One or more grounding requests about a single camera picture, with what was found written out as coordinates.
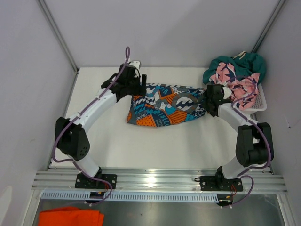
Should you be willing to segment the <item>patterned orange blue shorts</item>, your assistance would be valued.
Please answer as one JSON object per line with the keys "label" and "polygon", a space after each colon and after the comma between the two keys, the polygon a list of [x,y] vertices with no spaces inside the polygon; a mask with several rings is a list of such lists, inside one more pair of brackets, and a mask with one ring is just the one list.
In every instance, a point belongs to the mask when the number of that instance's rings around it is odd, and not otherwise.
{"label": "patterned orange blue shorts", "polygon": [[145,127],[177,125],[206,114],[202,87],[147,83],[144,96],[132,96],[127,123]]}

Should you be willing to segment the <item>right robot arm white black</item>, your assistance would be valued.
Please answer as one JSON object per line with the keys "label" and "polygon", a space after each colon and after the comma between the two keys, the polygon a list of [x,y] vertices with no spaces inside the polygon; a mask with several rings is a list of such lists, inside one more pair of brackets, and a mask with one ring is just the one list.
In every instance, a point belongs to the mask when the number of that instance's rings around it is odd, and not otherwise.
{"label": "right robot arm white black", "polygon": [[242,191],[241,178],[250,170],[265,169],[274,158],[271,127],[268,123],[252,120],[231,102],[230,89],[221,84],[208,85],[201,101],[204,109],[213,117],[220,117],[236,132],[235,157],[220,166],[214,176],[201,176],[203,191],[225,191],[238,186]]}

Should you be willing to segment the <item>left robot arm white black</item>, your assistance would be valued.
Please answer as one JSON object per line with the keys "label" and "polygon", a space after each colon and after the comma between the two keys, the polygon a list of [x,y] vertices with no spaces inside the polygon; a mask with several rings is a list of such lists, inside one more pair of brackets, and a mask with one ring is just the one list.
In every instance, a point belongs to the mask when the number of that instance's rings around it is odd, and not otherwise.
{"label": "left robot arm white black", "polygon": [[141,62],[122,64],[101,86],[96,96],[78,113],[69,118],[60,117],[55,124],[55,148],[68,156],[91,188],[102,183],[101,168],[89,154],[87,132],[100,116],[125,96],[146,94],[145,74],[140,73]]}

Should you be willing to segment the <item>pink patterned shorts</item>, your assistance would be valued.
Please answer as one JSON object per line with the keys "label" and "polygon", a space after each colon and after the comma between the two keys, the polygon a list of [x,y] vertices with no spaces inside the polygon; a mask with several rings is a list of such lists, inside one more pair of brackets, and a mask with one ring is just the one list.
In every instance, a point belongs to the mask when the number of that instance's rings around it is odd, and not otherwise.
{"label": "pink patterned shorts", "polygon": [[232,91],[230,99],[239,110],[251,108],[258,95],[259,74],[253,73],[251,76],[236,76],[231,64],[219,64],[216,74],[212,75],[209,81],[213,84],[221,84],[229,87]]}

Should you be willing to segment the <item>teal green shorts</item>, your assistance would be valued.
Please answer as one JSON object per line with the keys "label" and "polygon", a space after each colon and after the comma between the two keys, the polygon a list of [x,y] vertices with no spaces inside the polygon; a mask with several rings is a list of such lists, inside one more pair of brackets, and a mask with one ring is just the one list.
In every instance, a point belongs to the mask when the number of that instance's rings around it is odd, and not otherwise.
{"label": "teal green shorts", "polygon": [[265,59],[257,53],[248,53],[242,51],[233,57],[219,56],[211,60],[209,68],[203,73],[203,83],[209,83],[209,79],[212,75],[216,74],[219,64],[225,65],[231,64],[234,67],[236,76],[251,76],[253,73],[259,74],[258,83],[260,84],[267,74],[267,64]]}

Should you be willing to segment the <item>folded orange shorts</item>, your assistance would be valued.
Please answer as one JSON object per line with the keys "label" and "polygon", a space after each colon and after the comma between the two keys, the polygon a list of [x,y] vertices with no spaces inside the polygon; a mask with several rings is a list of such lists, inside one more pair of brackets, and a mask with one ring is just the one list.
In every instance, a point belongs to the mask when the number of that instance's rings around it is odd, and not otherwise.
{"label": "folded orange shorts", "polygon": [[39,213],[38,226],[102,226],[104,214],[98,210],[65,207]]}

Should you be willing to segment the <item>white plastic basket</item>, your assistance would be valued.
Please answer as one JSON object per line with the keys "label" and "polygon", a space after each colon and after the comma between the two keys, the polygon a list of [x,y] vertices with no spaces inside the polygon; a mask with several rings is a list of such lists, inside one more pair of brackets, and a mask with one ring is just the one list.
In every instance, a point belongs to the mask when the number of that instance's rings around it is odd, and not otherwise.
{"label": "white plastic basket", "polygon": [[256,112],[263,112],[267,109],[267,103],[261,84],[258,85],[258,95],[255,98],[255,103],[251,108],[244,110],[246,114],[254,114]]}

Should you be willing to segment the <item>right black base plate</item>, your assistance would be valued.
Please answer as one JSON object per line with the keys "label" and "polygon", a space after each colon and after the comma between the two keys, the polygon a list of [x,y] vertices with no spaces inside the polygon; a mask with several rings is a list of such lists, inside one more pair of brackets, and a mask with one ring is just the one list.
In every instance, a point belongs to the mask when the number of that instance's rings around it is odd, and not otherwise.
{"label": "right black base plate", "polygon": [[194,178],[194,181],[200,184],[201,191],[243,191],[242,180],[224,179],[216,176],[200,176]]}

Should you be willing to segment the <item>aluminium mounting rail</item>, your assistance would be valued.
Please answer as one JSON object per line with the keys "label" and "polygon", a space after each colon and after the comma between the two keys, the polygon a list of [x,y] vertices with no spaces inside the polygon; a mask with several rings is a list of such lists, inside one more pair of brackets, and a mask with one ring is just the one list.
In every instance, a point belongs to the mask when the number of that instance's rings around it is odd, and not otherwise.
{"label": "aluminium mounting rail", "polygon": [[[116,190],[121,192],[192,193],[200,190],[195,178],[215,175],[214,169],[127,169],[103,168],[104,174],[116,174]],[[52,167],[38,171],[33,181],[33,190],[74,190],[78,170],[75,168]],[[253,170],[249,175],[254,180],[243,178],[244,193],[250,187],[254,194],[287,194],[285,180],[281,175],[271,174],[270,169]]]}

